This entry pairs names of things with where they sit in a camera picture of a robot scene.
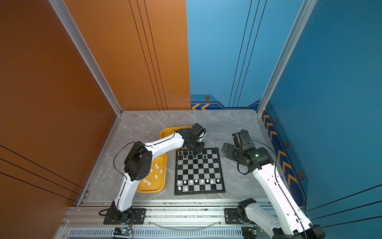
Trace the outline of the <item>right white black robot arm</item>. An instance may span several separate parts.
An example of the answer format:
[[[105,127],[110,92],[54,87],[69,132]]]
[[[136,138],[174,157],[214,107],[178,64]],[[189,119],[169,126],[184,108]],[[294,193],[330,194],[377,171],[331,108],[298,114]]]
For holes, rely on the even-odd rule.
[[[253,222],[273,239],[323,239],[326,234],[300,209],[281,180],[277,162],[264,147],[256,148],[246,130],[234,133],[233,144],[225,143],[221,156],[248,168],[263,187],[276,216],[264,211],[256,200],[239,202],[238,215],[244,223]]]

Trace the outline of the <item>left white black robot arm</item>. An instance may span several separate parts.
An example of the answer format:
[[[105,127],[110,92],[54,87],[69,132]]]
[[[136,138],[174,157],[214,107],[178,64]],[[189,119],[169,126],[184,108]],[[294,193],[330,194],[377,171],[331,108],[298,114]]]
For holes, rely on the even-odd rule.
[[[107,213],[114,217],[116,223],[127,224],[132,218],[133,197],[139,183],[148,176],[152,161],[171,150],[184,147],[200,153],[205,146],[204,136],[206,129],[195,123],[191,128],[177,129],[168,137],[154,142],[132,142],[132,148],[124,161],[121,188]]]

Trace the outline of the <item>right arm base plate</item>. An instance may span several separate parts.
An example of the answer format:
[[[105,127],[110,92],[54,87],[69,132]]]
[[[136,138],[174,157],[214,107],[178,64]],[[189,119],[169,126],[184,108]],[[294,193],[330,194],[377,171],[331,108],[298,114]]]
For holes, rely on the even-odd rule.
[[[246,218],[244,210],[238,208],[225,208],[224,209],[225,223],[228,225],[233,224],[248,224],[250,221]]]

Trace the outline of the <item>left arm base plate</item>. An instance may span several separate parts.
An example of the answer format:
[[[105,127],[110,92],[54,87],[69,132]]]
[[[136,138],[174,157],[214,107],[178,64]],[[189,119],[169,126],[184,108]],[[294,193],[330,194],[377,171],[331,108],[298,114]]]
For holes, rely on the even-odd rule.
[[[133,208],[126,212],[115,214],[112,209],[107,209],[103,224],[105,225],[143,225],[146,209]]]

